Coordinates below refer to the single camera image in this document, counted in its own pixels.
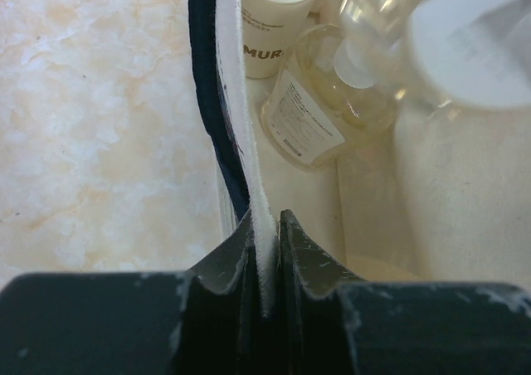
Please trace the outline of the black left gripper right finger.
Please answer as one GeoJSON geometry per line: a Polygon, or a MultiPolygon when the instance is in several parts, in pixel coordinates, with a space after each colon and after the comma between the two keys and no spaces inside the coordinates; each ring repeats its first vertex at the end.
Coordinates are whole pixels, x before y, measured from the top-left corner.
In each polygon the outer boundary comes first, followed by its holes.
{"type": "Polygon", "coordinates": [[[530,294],[484,282],[372,282],[280,216],[293,374],[527,374],[530,294]]]}

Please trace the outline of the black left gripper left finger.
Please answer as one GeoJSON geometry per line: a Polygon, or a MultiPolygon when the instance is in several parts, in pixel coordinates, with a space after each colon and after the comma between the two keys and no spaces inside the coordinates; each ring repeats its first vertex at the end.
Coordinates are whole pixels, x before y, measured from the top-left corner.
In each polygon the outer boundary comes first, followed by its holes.
{"type": "Polygon", "coordinates": [[[250,374],[254,233],[185,271],[30,273],[1,292],[4,374],[250,374]]]}

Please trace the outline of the cream canvas tote bag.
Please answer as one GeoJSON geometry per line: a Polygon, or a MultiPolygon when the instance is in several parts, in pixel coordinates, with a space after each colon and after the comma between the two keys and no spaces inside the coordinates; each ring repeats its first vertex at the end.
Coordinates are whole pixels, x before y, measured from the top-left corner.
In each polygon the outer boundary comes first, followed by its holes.
{"type": "Polygon", "coordinates": [[[279,215],[371,281],[530,285],[530,113],[401,108],[383,139],[323,173],[284,163],[257,128],[241,0],[188,0],[197,103],[236,216],[251,221],[261,311],[277,302],[279,215]]]}

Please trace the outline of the clear bottle amber liquid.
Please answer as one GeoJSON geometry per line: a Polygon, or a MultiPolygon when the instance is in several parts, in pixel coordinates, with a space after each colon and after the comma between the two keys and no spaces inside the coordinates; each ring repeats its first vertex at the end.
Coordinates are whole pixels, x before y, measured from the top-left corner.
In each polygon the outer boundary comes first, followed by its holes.
{"type": "Polygon", "coordinates": [[[340,28],[321,24],[286,49],[261,108],[261,126],[284,160],[315,170],[345,149],[386,136],[396,115],[396,102],[350,49],[340,28]]]}

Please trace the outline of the silver bottle white cap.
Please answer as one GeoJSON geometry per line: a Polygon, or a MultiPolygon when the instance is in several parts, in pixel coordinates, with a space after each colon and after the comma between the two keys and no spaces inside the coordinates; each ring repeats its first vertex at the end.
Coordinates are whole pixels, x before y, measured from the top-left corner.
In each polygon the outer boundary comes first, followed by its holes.
{"type": "Polygon", "coordinates": [[[530,106],[530,0],[343,0],[348,53],[399,100],[530,106]]]}

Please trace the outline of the cream lotion bottle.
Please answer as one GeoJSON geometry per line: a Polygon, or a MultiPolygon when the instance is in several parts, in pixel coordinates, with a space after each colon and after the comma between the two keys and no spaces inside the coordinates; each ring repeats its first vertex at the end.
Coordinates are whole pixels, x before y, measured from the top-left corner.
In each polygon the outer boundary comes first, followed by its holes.
{"type": "Polygon", "coordinates": [[[297,37],[314,0],[241,0],[246,76],[276,75],[287,46],[297,37]]]}

